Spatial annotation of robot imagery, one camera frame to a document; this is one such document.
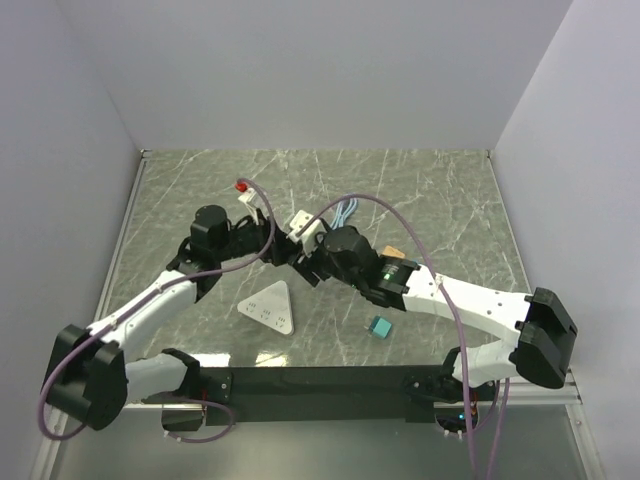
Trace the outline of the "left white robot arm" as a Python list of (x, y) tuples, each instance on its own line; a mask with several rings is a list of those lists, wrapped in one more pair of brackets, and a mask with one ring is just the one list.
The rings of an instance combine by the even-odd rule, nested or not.
[(148, 359), (128, 358), (166, 321), (202, 300), (223, 274), (256, 261), (293, 264), (311, 253), (312, 236), (323, 225), (308, 212), (298, 211), (281, 229), (269, 206), (246, 207), (248, 215), (237, 223), (218, 205), (198, 209), (189, 235), (151, 285), (111, 315), (61, 330), (38, 408), (51, 406), (94, 431), (109, 426), (125, 405), (157, 394), (204, 410), (221, 408), (193, 356), (166, 349)]

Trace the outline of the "white triangular power strip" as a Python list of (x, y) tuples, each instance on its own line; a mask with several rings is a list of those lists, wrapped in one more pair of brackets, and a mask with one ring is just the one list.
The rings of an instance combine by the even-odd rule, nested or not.
[(290, 336), (294, 333), (289, 287), (283, 280), (240, 301), (237, 310), (240, 314), (281, 335)]

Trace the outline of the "wooden cube plug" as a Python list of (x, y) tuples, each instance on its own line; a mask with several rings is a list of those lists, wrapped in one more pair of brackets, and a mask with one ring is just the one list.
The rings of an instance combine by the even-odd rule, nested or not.
[(387, 257), (393, 257), (393, 258), (399, 258), (399, 259), (404, 259), (406, 257), (406, 255), (402, 251), (390, 245), (385, 246), (381, 254)]

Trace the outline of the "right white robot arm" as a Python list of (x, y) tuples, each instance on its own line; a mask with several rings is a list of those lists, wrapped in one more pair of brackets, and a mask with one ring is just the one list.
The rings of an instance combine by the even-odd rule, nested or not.
[(438, 377), (447, 397), (460, 399), (473, 387), (514, 376), (547, 389), (564, 386), (578, 328), (555, 292), (493, 290), (433, 273), (377, 253), (353, 226), (328, 231), (320, 221), (294, 221), (288, 237), (318, 278), (346, 283), (383, 308), (449, 318), (494, 336), (454, 354)]

